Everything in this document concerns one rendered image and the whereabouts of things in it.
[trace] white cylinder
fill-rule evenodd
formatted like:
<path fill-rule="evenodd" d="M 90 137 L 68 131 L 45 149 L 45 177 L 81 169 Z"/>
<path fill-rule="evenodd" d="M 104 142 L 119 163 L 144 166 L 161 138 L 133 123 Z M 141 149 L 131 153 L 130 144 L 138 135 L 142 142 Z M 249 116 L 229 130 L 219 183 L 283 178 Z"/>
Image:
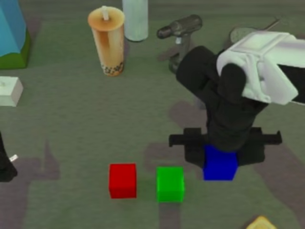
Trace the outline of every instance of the white cylinder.
<path fill-rule="evenodd" d="M 122 0 L 125 14 L 124 34 L 132 42 L 148 37 L 148 0 Z"/>

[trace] cube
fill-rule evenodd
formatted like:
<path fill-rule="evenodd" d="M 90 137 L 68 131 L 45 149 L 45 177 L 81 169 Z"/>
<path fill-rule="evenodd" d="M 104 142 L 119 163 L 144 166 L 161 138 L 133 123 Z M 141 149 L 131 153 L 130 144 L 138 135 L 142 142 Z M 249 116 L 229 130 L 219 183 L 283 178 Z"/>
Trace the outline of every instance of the cube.
<path fill-rule="evenodd" d="M 238 169 L 236 152 L 222 152 L 214 146 L 206 145 L 203 179 L 232 181 Z"/>
<path fill-rule="evenodd" d="M 183 202 L 184 193 L 182 167 L 157 167 L 158 202 Z"/>
<path fill-rule="evenodd" d="M 110 164 L 109 193 L 114 198 L 137 197 L 136 164 Z"/>
<path fill-rule="evenodd" d="M 18 0 L 0 0 L 0 69 L 27 66 L 31 38 Z"/>
<path fill-rule="evenodd" d="M 0 106 L 17 106 L 22 91 L 18 77 L 0 76 Z"/>

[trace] white box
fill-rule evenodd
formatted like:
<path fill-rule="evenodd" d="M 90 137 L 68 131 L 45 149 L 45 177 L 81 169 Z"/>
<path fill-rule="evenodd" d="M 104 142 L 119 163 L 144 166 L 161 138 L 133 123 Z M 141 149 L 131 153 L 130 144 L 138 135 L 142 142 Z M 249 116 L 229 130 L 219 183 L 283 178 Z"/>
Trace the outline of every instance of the white box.
<path fill-rule="evenodd" d="M 17 106 L 22 91 L 18 77 L 0 76 L 0 106 Z"/>

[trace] white robotic arm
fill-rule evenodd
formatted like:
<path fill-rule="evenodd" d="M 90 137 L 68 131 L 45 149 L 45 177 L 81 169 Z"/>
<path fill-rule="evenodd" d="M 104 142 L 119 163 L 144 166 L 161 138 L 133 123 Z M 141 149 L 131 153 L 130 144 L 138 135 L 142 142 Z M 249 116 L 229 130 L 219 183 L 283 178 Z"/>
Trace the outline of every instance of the white robotic arm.
<path fill-rule="evenodd" d="M 256 31 L 219 55 L 219 76 L 229 63 L 247 75 L 243 97 L 285 105 L 298 91 L 279 65 L 305 68 L 305 41 L 285 32 Z"/>

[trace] red cube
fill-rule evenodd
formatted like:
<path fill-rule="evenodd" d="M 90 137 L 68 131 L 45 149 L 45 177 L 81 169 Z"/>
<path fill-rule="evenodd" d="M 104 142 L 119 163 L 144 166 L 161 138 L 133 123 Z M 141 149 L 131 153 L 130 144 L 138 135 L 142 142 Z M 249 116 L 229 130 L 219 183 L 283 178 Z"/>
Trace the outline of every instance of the red cube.
<path fill-rule="evenodd" d="M 136 164 L 110 164 L 109 192 L 114 198 L 137 197 Z"/>

